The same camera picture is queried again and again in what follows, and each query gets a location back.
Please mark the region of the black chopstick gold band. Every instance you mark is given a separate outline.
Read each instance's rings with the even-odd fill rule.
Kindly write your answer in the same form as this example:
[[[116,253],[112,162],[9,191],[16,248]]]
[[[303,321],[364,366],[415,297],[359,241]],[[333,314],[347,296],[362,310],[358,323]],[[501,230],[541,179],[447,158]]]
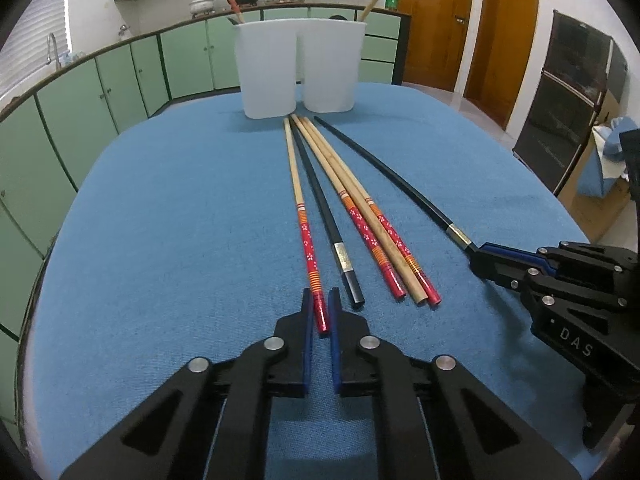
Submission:
[[[340,129],[335,128],[329,124],[326,120],[319,116],[314,116],[314,120],[323,128],[328,130],[337,139],[340,139],[344,144],[349,146],[353,151],[358,153],[362,158],[375,167],[381,174],[390,180],[396,188],[399,188],[401,192],[408,197],[413,203],[416,204],[423,212],[425,212],[445,233],[455,242],[466,254],[472,255],[477,251],[478,247],[474,242],[458,228],[454,222],[446,216],[438,207],[436,207],[428,198],[426,198],[419,190],[411,185],[406,179],[401,177],[393,168],[387,166],[385,162],[377,158],[371,152],[366,150],[356,141],[352,140],[349,136],[346,136]]]

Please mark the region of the black chopstick silver band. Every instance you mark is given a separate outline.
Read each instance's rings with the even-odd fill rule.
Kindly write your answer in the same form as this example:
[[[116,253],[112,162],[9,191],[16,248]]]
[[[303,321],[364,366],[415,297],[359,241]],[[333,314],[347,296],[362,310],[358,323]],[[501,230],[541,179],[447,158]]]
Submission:
[[[312,194],[314,194],[314,200],[316,201],[317,207],[319,209],[322,223],[324,225],[324,229],[326,230],[326,236],[328,237],[328,240],[331,244],[336,265],[341,273],[345,292],[347,292],[347,297],[352,308],[356,311],[359,311],[363,308],[366,300],[364,300],[363,292],[356,272],[354,270],[354,267],[352,266],[352,262],[349,259],[346,246],[343,242],[340,230],[338,229],[335,222],[333,212],[329,206],[328,201],[326,200],[326,196],[323,193],[322,186],[318,180],[317,174],[314,171],[311,160],[304,148],[302,130],[300,130],[300,128],[294,124],[292,115],[288,116],[288,119],[292,124],[293,139],[296,144],[296,148],[298,148],[300,159],[302,160]]]

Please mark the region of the red patterned bamboo chopstick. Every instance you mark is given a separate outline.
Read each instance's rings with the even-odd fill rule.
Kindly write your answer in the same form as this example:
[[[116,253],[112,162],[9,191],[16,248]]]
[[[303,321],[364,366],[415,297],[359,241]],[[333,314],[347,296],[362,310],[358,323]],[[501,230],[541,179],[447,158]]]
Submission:
[[[300,185],[296,154],[294,150],[293,133],[291,123],[288,118],[283,119],[283,129],[286,150],[288,151],[288,166],[290,166],[300,239],[302,240],[309,287],[311,292],[312,307],[314,308],[314,320],[316,321],[319,335],[328,336],[330,333],[329,312],[328,308],[326,307],[326,300],[324,299],[323,295],[323,288],[321,284],[316,254],[314,253],[314,241],[312,240],[311,229],[304,201],[304,194],[302,186]]]

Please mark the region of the green lower kitchen cabinets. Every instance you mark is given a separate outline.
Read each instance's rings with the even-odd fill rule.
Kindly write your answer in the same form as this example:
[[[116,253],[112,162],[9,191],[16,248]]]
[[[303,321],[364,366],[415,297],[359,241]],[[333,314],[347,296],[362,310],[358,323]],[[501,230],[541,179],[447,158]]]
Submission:
[[[237,94],[117,132],[55,92],[38,116],[72,177],[26,365],[25,428],[48,451],[99,439],[192,356],[221,361],[308,284],[281,118]]]

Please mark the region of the cardboard box with blue cloth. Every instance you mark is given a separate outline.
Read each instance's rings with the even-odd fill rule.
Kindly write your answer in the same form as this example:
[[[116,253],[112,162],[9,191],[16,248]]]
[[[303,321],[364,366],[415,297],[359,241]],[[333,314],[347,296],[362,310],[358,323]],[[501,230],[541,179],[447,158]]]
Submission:
[[[620,103],[611,91],[604,94],[587,143],[559,192],[559,201],[590,242],[608,232],[630,202],[625,163],[604,154],[611,122],[620,121]]]

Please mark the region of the plain bamboo chopstick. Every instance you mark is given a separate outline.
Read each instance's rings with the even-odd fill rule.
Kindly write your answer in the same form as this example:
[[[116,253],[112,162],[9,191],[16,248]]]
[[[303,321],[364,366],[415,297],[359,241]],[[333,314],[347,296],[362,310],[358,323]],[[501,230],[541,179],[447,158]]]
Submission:
[[[304,116],[300,116],[299,118],[303,122]],[[306,127],[305,129],[310,134],[311,139],[314,140],[314,136],[310,133],[310,131]],[[316,140],[314,140],[314,143],[318,146],[320,152],[324,156],[326,156],[326,160],[335,170],[337,177],[339,177],[345,185],[346,191],[360,210],[360,214],[362,214],[363,219],[367,221],[367,224],[370,226],[371,231],[378,239],[378,244],[380,244],[380,246],[386,253],[386,257],[388,258],[388,260],[390,260],[390,263],[392,264],[395,273],[399,278],[400,284],[405,289],[406,294],[409,294],[418,306],[422,306],[422,304],[428,304],[424,292],[422,292],[422,289],[420,289],[420,284],[414,280],[413,276],[411,275],[411,271],[405,266],[405,263],[402,261],[401,255],[398,255],[398,253],[395,252],[395,246],[393,242],[386,237],[385,231],[381,228],[381,225],[378,223],[378,220],[376,220],[375,215],[372,214],[372,211],[370,211],[370,209],[368,208],[367,203],[358,195],[356,188],[354,188],[350,184],[349,180],[347,180],[347,178],[345,177],[344,172],[339,166],[337,166],[337,163],[329,161],[329,155],[326,154],[326,150],[319,146]]]

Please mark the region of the blue table mat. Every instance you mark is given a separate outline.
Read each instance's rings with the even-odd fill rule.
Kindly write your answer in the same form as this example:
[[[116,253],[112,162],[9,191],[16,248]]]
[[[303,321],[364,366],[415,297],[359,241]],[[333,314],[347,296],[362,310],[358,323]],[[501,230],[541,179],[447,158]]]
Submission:
[[[478,244],[534,250],[584,237],[508,150],[420,91],[362,84],[331,122]],[[442,297],[433,309],[396,301],[330,195],[371,332],[414,358],[451,354],[592,474],[601,457],[582,444],[582,373],[530,333],[517,296],[479,280],[426,214],[345,145],[336,150]],[[121,134],[81,185],[44,274],[23,394],[37,471],[58,478],[194,356],[220,362],[268,337],[307,283],[281,119],[250,120],[227,94]]]

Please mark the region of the black glass cabinet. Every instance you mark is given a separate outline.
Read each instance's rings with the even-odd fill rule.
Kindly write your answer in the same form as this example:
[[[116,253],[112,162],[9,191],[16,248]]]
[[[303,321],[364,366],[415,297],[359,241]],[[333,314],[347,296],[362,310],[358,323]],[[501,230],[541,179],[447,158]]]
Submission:
[[[553,12],[540,81],[514,148],[553,194],[577,165],[591,128],[618,115],[627,74],[613,37]]]

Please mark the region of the right wooden door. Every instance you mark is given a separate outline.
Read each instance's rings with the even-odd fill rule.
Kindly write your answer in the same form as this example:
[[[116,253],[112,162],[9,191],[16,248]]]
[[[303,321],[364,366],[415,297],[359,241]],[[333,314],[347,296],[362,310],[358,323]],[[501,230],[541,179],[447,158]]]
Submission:
[[[533,45],[539,0],[483,0],[464,96],[504,128]]]

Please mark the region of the wooden door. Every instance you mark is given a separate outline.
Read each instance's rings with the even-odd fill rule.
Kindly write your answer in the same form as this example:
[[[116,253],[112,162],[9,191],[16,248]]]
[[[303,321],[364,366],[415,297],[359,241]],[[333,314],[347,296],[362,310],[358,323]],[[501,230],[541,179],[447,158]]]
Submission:
[[[539,0],[483,0],[464,96],[504,128],[533,45]]]
[[[399,0],[410,16],[404,81],[451,91],[456,85],[472,0]]]

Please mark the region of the left wooden door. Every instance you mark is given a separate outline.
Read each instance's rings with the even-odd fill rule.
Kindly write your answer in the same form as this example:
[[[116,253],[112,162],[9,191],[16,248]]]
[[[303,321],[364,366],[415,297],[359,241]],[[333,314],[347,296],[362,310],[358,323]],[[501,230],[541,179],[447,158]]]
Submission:
[[[451,91],[456,85],[472,0],[399,0],[410,16],[404,81]]]

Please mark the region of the white twin utensil holder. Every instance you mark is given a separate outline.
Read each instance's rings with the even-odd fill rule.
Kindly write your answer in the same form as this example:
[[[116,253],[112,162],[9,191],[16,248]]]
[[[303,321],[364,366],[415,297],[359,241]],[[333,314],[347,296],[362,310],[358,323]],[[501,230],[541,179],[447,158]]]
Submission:
[[[355,106],[367,24],[330,18],[281,18],[241,23],[234,52],[244,114],[284,117],[302,100],[314,113]]]

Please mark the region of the red chopstick in holder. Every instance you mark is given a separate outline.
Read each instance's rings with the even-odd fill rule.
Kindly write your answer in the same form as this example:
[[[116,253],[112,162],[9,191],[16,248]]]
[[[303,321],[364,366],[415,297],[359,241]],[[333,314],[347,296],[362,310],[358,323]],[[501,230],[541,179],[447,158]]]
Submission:
[[[236,2],[236,0],[227,0],[228,3],[231,6],[231,9],[233,11],[233,13],[236,16],[236,20],[240,23],[240,24],[244,24],[245,20],[244,20],[244,16],[242,14],[242,11],[240,9],[240,6],[238,5],[238,3]]]

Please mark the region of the white cooking pot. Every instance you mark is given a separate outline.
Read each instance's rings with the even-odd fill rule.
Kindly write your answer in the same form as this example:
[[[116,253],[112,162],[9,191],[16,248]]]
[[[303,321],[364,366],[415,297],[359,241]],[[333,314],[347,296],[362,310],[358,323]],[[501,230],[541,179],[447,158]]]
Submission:
[[[215,12],[215,0],[192,0],[189,3],[189,11],[192,18]]]

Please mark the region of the chrome sink faucet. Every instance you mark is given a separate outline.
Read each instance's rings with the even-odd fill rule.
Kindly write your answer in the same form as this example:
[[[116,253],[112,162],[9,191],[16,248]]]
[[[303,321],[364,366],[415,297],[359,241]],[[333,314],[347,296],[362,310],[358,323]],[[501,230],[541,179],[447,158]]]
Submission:
[[[56,41],[55,34],[53,32],[49,32],[47,36],[46,64],[53,64],[55,70],[60,70],[62,68],[60,55],[58,54],[58,42]]]

